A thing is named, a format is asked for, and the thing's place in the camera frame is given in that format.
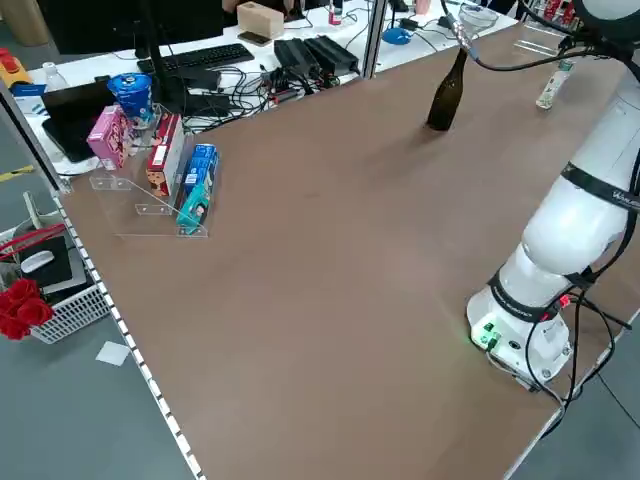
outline acrylic display stand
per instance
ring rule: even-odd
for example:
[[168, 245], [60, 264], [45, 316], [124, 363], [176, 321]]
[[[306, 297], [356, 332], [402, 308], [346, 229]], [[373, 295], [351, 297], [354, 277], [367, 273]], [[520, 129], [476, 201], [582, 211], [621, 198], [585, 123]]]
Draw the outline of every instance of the acrylic display stand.
[[[122, 168], [107, 170], [101, 167], [92, 172], [89, 180], [103, 213], [113, 233], [119, 236], [207, 237], [204, 225], [191, 224], [185, 228], [176, 223], [182, 203], [182, 173], [191, 158], [194, 137], [185, 135], [180, 163], [170, 188], [171, 196], [159, 197], [153, 194], [146, 174], [154, 131], [155, 125], [135, 140], [137, 147]], [[206, 215], [201, 223], [206, 223]]]
[[[532, 0], [528, 2], [528, 5], [531, 10], [542, 17], [544, 16], [547, 1], [549, 0]], [[563, 12], [564, 10], [559, 8], [552, 22], [568, 29], [570, 27], [562, 25], [561, 22]], [[520, 38], [515, 45], [524, 50], [532, 51], [546, 57], [555, 57], [558, 55], [558, 44], [565, 37], [565, 35], [557, 30], [542, 25], [528, 16], [524, 19], [524, 28], [522, 31], [522, 38]]]

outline white desk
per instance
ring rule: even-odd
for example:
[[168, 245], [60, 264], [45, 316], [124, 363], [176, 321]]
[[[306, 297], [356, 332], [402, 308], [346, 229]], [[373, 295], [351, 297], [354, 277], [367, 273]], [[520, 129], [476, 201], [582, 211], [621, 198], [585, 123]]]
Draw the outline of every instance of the white desk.
[[[368, 24], [367, 10], [370, 8], [371, 4], [366, 0], [352, 0], [345, 3], [345, 18], [340, 26], [329, 25], [329, 14], [326, 8], [321, 7], [310, 10], [308, 11], [307, 18], [313, 24], [312, 28], [300, 28], [309, 25], [306, 20], [290, 22], [285, 25], [285, 33], [281, 38], [309, 38], [318, 35], [327, 35], [340, 45], [345, 46], [356, 34], [358, 34], [358, 32], [361, 32], [358, 37], [349, 44], [349, 51], [362, 61], [368, 34], [368, 29], [366, 28]], [[450, 11], [454, 15], [457, 15], [459, 8], [460, 7], [457, 5], [450, 5], [449, 7]], [[352, 11], [353, 15], [357, 18], [357, 21], [346, 17], [346, 14]], [[450, 32], [447, 32], [447, 30], [437, 26], [435, 20], [437, 20], [442, 14], [443, 12], [440, 3], [434, 0], [426, 15], [413, 17], [413, 19], [420, 25], [425, 25], [427, 22], [431, 22], [427, 28], [435, 31], [419, 31], [419, 34], [428, 40], [438, 51], [445, 50], [457, 44], [455, 40], [447, 38], [447, 36], [450, 36]], [[396, 19], [412, 15], [413, 13], [411, 12], [397, 13]], [[387, 19], [391, 19], [390, 10], [387, 13]], [[500, 15], [495, 26], [482, 32], [481, 35], [487, 35], [502, 30], [514, 25], [515, 23], [516, 21], [514, 19]], [[206, 40], [199, 40], [195, 42], [179, 43], [172, 45], [171, 49], [175, 54], [178, 54], [218, 45], [237, 43], [240, 41], [237, 38], [239, 33], [241, 33], [241, 30], [237, 26], [229, 27], [225, 28], [224, 34], [219, 37], [208, 38]], [[257, 47], [246, 42], [243, 43], [255, 56], [255, 59], [236, 64], [235, 66], [238, 68], [245, 72], [255, 72], [257, 75], [260, 73], [260, 65], [264, 66], [267, 70], [273, 70], [280, 66], [275, 54], [273, 53], [273, 42], [265, 47]], [[161, 53], [162, 55], [169, 55], [169, 47], [161, 47]], [[402, 65], [418, 58], [426, 57], [432, 53], [435, 53], [434, 50], [421, 38], [414, 37], [407, 45], [391, 45], [381, 42], [378, 54], [378, 70], [382, 71], [397, 65]], [[91, 83], [94, 81], [96, 76], [100, 75], [112, 76], [121, 73], [136, 72], [138, 71], [136, 61], [137, 59], [135, 58], [134, 50], [124, 50], [117, 52], [117, 54], [109, 53], [84, 60], [64, 63], [58, 66], [58, 70], [70, 85], [75, 86]], [[33, 78], [34, 82], [44, 83], [45, 74], [41, 68], [31, 70], [29, 74], [31, 75], [31, 78]], [[341, 77], [340, 80], [342, 83], [345, 83], [355, 77], [355, 74], [345, 75], [344, 77]], [[237, 75], [223, 75], [221, 87], [233, 86], [237, 80]], [[97, 158], [92, 158], [75, 164], [69, 162], [64, 154], [53, 142], [51, 142], [42, 129], [41, 124], [45, 118], [46, 117], [42, 116], [27, 116], [27, 120], [42, 143], [45, 152], [47, 152], [52, 160], [55, 161], [54, 165], [59, 174], [79, 174], [97, 167]]]

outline keyboard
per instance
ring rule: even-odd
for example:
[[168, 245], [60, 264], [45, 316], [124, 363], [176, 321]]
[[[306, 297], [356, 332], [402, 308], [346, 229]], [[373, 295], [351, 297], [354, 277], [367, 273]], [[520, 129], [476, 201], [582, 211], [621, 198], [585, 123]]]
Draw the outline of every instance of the keyboard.
[[[175, 71], [178, 67], [222, 67], [233, 63], [246, 62], [255, 57], [241, 43], [231, 43], [219, 47], [204, 48], [193, 52], [179, 53], [162, 57], [164, 68], [167, 72]], [[151, 60], [140, 60], [138, 68], [142, 73], [151, 74], [155, 71]]]

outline blue cup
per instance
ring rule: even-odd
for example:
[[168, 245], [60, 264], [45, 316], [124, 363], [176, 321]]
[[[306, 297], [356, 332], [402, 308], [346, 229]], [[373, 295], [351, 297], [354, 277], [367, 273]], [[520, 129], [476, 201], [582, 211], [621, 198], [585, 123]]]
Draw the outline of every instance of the blue cup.
[[153, 119], [151, 77], [144, 73], [123, 73], [107, 84], [116, 101], [124, 110], [133, 128], [144, 130]]

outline brown table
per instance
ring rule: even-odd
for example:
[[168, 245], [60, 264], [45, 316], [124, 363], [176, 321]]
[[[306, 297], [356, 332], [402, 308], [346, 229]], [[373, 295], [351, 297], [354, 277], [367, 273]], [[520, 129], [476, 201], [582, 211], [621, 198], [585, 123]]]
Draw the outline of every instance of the brown table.
[[[485, 61], [531, 59], [519, 35], [483, 39]], [[454, 55], [204, 135], [222, 159], [208, 239], [114, 236], [85, 180], [64, 200], [208, 478], [497, 479], [556, 408], [486, 362], [465, 304], [622, 67], [582, 62], [542, 113], [554, 67], [469, 64], [455, 126], [435, 135], [423, 124]], [[629, 318], [638, 258], [591, 298]], [[582, 323], [586, 368], [607, 340]]]

